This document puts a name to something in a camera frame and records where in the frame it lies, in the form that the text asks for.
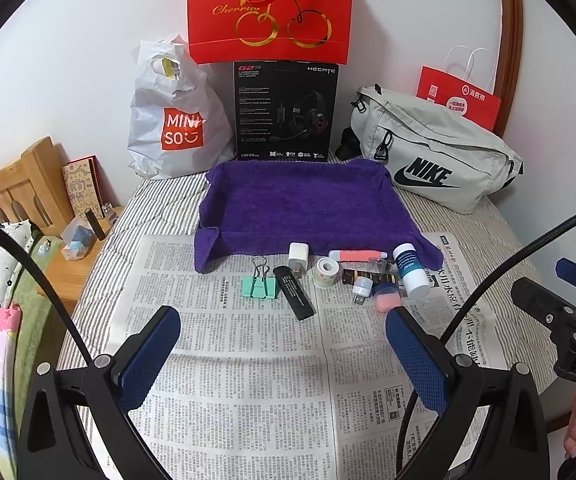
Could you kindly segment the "pink blue small cap bottle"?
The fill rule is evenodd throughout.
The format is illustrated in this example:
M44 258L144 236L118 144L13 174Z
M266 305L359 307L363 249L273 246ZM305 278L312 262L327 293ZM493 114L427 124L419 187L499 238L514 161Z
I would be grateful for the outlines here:
M401 307L402 299L399 296L399 286L390 282L376 284L373 286L373 302L379 313L388 313Z

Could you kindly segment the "striped bed sheet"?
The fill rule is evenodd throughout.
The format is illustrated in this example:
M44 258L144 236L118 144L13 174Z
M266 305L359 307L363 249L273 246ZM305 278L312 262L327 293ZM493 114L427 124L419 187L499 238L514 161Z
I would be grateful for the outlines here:
M192 234L199 222L199 205L206 189L203 174L143 180L137 185L105 240L74 310L74 324L94 356L108 342L111 314L124 289L140 238L150 234ZM456 237L476 283L521 248L515 233L487 198L480 200L471 214L457 214L406 191L399 192L399 198L422 233L448 232ZM496 333L506 362L528 364L538 392L544 392L556 379L556 349L547 330L512 304L509 288L523 276L536 282L541 279L534 265L523 261L500 278L483 300L496 316Z

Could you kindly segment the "newspaper sheet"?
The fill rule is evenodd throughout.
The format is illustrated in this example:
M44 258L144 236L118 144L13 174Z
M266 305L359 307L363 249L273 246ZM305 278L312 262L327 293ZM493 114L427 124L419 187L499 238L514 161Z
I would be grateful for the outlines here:
M305 276L314 314L299 320L284 296L243 295L256 263L200 274L190 237L140 238L106 348L163 306L181 334L131 422L175 479L393 478L411 385L384 315Z

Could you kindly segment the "green binder clip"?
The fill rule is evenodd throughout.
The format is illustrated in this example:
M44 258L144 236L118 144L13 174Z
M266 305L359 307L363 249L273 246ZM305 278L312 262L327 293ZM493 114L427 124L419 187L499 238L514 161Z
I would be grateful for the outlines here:
M244 276L241 281L241 296L253 299L275 299L277 282L267 259L263 256L252 258L253 273Z

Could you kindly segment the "white tape roll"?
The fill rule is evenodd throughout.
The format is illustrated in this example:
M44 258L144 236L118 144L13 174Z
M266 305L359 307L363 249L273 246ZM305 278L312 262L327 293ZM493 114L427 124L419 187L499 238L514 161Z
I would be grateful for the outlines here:
M340 266L337 260L330 257L321 257L317 260L313 271L313 281L318 288L330 288L335 285Z

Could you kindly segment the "small red paper bag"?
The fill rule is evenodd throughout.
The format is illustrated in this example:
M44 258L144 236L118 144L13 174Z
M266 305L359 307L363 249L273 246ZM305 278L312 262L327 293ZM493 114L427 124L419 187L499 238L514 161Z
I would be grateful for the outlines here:
M443 67L422 66L417 84L419 99L442 105L457 115L492 131L501 107L501 99L492 93L495 72L479 86L472 79L478 55L494 61L493 52L485 47L470 49L459 44L446 53Z

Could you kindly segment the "black rectangular lighter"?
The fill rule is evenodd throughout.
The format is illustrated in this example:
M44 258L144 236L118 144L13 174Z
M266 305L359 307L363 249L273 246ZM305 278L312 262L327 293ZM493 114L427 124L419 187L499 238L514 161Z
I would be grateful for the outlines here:
M297 319L304 321L314 316L315 310L289 266L276 266L273 273L283 296L286 297Z

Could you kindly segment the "white Miniso plastic bag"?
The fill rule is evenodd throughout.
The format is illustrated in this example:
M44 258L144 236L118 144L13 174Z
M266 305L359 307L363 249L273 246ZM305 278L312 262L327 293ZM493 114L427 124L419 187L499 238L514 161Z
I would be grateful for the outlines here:
M199 174L233 159L223 102L179 36L142 40L136 50L127 149L143 179Z

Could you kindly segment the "pink white tube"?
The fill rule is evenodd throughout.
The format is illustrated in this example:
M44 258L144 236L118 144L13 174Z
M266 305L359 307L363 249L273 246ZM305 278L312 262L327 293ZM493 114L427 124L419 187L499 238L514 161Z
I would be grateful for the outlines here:
M338 262L369 262L387 259L388 254L373 249L338 249L328 252L328 257Z

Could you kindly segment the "dark brown gold stick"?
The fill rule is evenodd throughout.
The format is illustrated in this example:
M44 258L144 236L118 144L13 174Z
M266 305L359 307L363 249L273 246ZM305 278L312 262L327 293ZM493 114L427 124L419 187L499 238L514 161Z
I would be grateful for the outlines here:
M393 273L378 273L365 270L343 269L341 282L344 285L353 285L358 278L369 278L374 285L381 283L397 284L399 280Z

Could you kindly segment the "white USB charger plug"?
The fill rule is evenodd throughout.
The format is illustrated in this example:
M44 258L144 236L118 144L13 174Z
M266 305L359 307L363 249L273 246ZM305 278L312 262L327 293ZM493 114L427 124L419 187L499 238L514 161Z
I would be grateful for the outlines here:
M309 268L309 245L292 242L289 246L288 266L296 278L301 276Z

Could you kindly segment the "clear plastic cap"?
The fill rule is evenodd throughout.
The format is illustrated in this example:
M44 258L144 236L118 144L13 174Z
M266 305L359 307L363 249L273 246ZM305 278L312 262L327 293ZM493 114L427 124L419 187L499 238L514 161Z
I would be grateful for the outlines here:
M376 258L369 260L370 271L384 274L389 269L389 263L387 258Z

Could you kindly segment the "patterned notebook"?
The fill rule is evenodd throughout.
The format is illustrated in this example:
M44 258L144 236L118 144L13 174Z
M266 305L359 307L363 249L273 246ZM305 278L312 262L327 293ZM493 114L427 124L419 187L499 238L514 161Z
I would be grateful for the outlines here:
M97 219L102 219L103 194L98 179L96 156L68 162L62 167L62 176L75 216L84 218L85 212L91 210Z

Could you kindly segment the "purple towel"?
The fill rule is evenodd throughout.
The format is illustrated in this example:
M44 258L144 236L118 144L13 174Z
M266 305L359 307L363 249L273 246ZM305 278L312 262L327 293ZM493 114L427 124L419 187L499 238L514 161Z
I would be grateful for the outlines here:
M420 233L387 169L376 162L233 160L213 168L207 182L195 233L199 273L219 258L284 254L293 243L319 256L393 252L409 243L423 266L442 266L440 250Z

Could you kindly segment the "white blue bottle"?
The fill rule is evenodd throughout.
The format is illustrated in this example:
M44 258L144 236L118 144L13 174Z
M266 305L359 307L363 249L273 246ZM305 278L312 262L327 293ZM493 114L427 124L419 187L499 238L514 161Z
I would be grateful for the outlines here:
M414 245L405 243L395 247L393 258L407 297L410 300L425 297L431 288L430 280Z

